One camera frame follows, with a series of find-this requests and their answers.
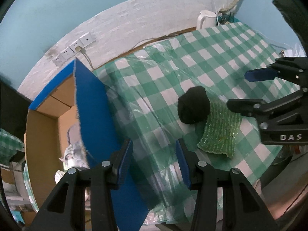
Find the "green bubble wrap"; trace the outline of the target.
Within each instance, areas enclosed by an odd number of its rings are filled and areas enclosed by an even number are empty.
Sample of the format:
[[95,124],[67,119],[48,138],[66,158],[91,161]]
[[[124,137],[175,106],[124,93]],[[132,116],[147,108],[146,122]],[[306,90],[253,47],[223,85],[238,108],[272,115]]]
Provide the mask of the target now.
[[210,114],[197,147],[207,153],[223,154],[232,158],[241,121],[241,115],[231,112],[226,103],[219,99],[211,100]]

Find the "white blue plastic bag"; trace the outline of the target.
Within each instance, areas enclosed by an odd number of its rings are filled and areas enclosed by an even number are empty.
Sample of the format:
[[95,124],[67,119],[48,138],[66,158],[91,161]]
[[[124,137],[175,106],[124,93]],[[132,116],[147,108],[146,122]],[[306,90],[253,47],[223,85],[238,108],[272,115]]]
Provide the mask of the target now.
[[72,167],[76,167],[79,171],[89,169],[85,149],[77,144],[69,145],[63,157],[59,158],[59,160],[63,162],[63,171],[58,170],[55,173],[54,180],[56,183],[58,183],[64,174]]

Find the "black soft ball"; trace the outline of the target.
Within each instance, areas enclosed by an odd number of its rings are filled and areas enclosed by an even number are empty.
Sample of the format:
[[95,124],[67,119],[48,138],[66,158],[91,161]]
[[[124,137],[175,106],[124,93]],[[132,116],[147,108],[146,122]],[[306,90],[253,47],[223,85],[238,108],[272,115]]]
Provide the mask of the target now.
[[178,98],[177,113],[182,123],[193,125],[206,122],[210,114],[210,101],[202,86],[189,88]]

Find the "grey cloth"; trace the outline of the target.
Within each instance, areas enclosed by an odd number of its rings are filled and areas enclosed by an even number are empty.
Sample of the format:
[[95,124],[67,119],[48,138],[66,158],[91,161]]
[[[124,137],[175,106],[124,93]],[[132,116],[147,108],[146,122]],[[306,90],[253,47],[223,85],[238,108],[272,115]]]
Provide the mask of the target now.
[[75,123],[69,127],[67,131],[67,141],[69,145],[78,143],[81,140],[79,123]]

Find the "left green checkered plastic sheet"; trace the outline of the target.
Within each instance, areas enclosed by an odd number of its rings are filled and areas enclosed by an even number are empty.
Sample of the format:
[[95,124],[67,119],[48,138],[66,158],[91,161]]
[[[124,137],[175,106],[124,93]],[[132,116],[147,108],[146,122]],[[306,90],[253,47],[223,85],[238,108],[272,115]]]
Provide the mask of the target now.
[[24,169],[23,169],[23,181],[24,181],[24,185],[26,187],[26,191],[27,191],[30,203],[32,205],[32,208],[37,213],[39,211],[39,207],[37,205],[37,202],[35,200],[33,190],[32,190],[32,187],[31,187],[27,163],[25,163]]

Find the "far left checkered cloth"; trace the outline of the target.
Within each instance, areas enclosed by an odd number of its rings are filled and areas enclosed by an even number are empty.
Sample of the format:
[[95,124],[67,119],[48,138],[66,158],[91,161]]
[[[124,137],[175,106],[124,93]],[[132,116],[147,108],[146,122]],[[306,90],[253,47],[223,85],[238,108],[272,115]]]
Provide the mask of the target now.
[[24,143],[19,138],[1,128],[1,164],[8,166],[10,164],[10,159],[16,155],[18,151],[22,151],[23,148]]

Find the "white electric kettle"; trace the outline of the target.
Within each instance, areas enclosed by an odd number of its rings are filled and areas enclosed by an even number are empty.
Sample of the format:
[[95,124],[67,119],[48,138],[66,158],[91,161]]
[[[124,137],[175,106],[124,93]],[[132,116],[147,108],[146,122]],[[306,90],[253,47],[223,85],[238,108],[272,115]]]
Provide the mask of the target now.
[[196,29],[205,29],[214,27],[217,23],[216,13],[209,10],[201,10],[197,18]]

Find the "blue-edged cardboard box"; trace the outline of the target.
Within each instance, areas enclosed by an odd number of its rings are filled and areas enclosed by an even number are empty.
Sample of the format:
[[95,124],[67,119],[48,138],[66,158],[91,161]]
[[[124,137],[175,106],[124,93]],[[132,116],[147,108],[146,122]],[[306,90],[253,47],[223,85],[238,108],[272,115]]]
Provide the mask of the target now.
[[[29,107],[26,126],[26,162],[39,209],[63,171],[67,131],[79,123],[89,169],[108,160],[127,138],[119,137],[112,119],[104,84],[78,59],[64,67]],[[148,214],[129,173],[119,189],[111,191],[117,230],[139,230]]]

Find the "green checkered tablecloth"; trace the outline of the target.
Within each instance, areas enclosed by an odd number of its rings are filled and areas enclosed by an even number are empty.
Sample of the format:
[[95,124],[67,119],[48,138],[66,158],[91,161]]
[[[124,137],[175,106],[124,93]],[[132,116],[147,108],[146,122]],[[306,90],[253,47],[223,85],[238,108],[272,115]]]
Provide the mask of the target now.
[[225,155],[200,149],[202,123],[188,125],[182,118],[184,106],[201,111],[190,93],[205,93],[211,107],[224,107],[229,99],[272,102],[295,92],[297,85],[279,78],[244,78],[246,71],[265,68],[277,57],[260,34],[231,23],[155,43],[95,71],[106,87],[119,133],[134,144],[131,173],[150,209],[146,225],[192,219],[196,193],[182,181],[177,139],[217,169],[239,168],[251,183],[269,168],[281,148],[260,142],[254,119],[241,119],[228,141],[231,154]]

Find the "white wall socket strip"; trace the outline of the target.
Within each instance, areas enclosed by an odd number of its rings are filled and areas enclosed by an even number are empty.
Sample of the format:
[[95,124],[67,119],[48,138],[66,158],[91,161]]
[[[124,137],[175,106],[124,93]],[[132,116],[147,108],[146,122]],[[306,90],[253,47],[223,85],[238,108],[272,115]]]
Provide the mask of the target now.
[[91,33],[87,32],[80,36],[77,40],[71,42],[69,46],[64,48],[52,59],[52,62],[57,66],[64,65],[66,61],[73,58],[77,53],[81,52],[85,49],[85,47],[89,46],[94,41],[95,38],[91,35]]

